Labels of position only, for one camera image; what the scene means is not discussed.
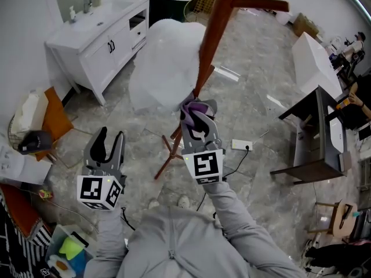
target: electrical outlet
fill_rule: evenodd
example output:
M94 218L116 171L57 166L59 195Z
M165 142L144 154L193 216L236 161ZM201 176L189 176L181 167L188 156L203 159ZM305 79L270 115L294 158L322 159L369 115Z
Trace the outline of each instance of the electrical outlet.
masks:
M247 145L249 146L249 151L252 151L253 143L251 141L232 139L232 149L245 151Z

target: white plastic bag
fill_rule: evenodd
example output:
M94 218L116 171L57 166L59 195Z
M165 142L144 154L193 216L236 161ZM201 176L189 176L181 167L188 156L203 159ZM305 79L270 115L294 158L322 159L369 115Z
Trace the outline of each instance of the white plastic bag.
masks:
M169 19L153 24L130 77L130 100L135 110L158 106L178 109L196 85L205 29L199 23Z
M0 180L2 177L15 180L22 172L24 156L9 146L5 133L0 129Z
M17 107L10 132L23 137L28 131L41 130L49 101L43 90L33 90Z

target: soap dispenser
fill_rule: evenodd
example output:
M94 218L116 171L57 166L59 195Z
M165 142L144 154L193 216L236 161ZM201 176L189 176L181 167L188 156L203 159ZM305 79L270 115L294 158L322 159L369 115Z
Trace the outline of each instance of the soap dispenser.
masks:
M71 23L76 22L76 12L74 11L73 5L70 7L70 17L71 17Z

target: person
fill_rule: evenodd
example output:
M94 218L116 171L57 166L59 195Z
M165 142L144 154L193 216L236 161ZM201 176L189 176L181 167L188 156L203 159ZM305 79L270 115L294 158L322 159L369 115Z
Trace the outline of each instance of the person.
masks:
M335 267L347 276L354 268L361 266L371 258L371 244L334 244L321 248L311 247L305 254L313 258L311 266L320 268Z
M360 50L363 49L365 40L366 40L365 34L363 32L358 32L357 40L353 41L352 44L348 45L343 50L343 55L349 63L352 61L352 55L354 53L358 53Z
M363 126L371 119L371 75L360 77L349 92L350 104L341 111L344 114L344 125L349 129Z
M255 223L228 183L204 189L223 230L214 219L186 209L189 201L183 208L157 206L144 213L127 250L120 210L100 212L99 249L84 277L306 277Z
M350 63L352 62L353 54L358 53L360 50L364 48L364 41L366 40L366 36L363 32L358 32L356 36L356 41L353 41L352 44L349 44L338 56L335 56L331 59L332 66L334 70L337 70L339 67L342 67L339 75L341 78L347 83L348 76L347 72Z

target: gray sleeve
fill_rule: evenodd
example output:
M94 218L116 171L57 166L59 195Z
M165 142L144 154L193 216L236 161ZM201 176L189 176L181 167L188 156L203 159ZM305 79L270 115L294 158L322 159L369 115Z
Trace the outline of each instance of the gray sleeve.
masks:
M305 278L306 275L278 248L268 232L257 225L226 182L204 185L227 239L240 255L270 277Z
M116 277L127 253L121 222L121 210L99 212L97 257L86 265L85 278Z

